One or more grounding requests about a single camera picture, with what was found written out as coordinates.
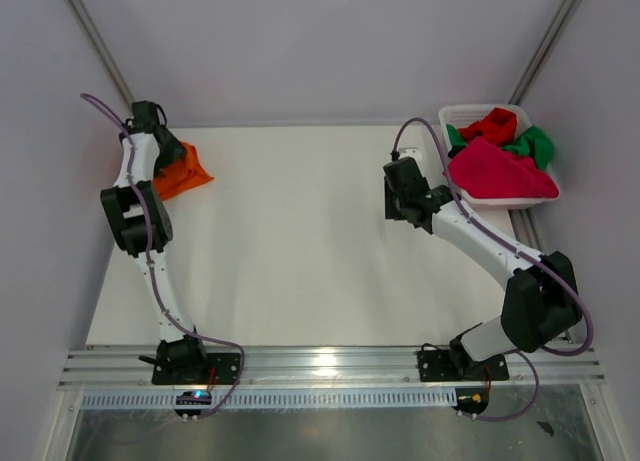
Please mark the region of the orange t shirt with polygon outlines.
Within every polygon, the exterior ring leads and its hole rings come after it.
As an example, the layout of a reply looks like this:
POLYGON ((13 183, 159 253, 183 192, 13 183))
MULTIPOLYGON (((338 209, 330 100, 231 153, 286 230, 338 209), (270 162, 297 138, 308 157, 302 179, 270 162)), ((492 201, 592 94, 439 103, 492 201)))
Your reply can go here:
POLYGON ((201 166, 196 147, 186 142, 181 145, 186 149, 185 156, 173 161, 154 176, 153 184, 162 201, 214 180, 201 166))

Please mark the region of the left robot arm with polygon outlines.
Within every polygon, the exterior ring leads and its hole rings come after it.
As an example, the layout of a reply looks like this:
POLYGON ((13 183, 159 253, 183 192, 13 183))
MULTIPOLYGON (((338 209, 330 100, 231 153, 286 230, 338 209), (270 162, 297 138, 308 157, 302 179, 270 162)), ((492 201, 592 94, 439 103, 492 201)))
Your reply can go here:
POLYGON ((213 348, 410 342, 385 240, 384 127, 198 129, 178 141, 137 104, 101 194, 149 300, 156 385, 231 384, 213 348))

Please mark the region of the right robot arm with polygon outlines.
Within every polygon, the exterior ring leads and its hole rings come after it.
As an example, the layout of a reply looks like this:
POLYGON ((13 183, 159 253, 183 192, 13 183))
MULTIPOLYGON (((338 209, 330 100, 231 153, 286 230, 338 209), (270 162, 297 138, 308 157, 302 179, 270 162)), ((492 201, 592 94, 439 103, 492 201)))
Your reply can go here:
POLYGON ((387 163, 383 172, 386 218, 449 242, 504 291, 498 317, 450 341, 449 359, 458 377, 471 379, 510 351, 535 352, 583 319, 567 256, 545 255, 504 235, 448 186, 430 187, 411 157, 387 163))

